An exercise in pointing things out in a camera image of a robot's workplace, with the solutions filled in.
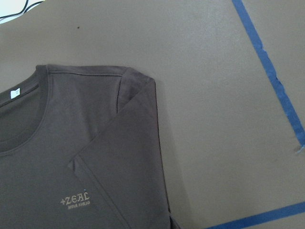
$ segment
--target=brown t-shirt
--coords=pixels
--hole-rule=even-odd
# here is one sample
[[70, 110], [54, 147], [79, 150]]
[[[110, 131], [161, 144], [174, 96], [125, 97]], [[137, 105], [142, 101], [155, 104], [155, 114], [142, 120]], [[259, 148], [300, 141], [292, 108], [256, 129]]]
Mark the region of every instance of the brown t-shirt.
[[170, 229], [154, 79], [37, 65], [0, 93], [1, 229]]

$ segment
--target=blue tape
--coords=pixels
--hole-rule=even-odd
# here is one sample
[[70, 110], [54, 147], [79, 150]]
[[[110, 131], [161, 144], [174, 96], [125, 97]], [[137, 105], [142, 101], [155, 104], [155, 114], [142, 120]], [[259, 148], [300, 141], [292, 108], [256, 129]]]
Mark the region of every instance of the blue tape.
[[300, 213], [305, 213], [305, 202], [220, 224], [207, 229], [242, 229]]
[[289, 97], [285, 93], [285, 89], [282, 85], [282, 83], [277, 79], [275, 68], [273, 67], [273, 64], [271, 60], [268, 57], [267, 52], [263, 49], [263, 43], [261, 39], [258, 36], [258, 33], [255, 30], [255, 27], [247, 13], [247, 10], [244, 7], [244, 4], [242, 0], [232, 0], [236, 11], [244, 24], [244, 28], [246, 29], [248, 36], [252, 42], [252, 45], [254, 49], [256, 50], [256, 53], [261, 60], [261, 63], [267, 73], [267, 76], [270, 80], [270, 83], [272, 84], [275, 93], [281, 102], [281, 105], [283, 107], [283, 110], [293, 128], [295, 131], [295, 135], [297, 139], [299, 140], [301, 146], [305, 146], [305, 131], [303, 129], [303, 126], [301, 124], [301, 121], [299, 117], [297, 116], [294, 107], [292, 106]]

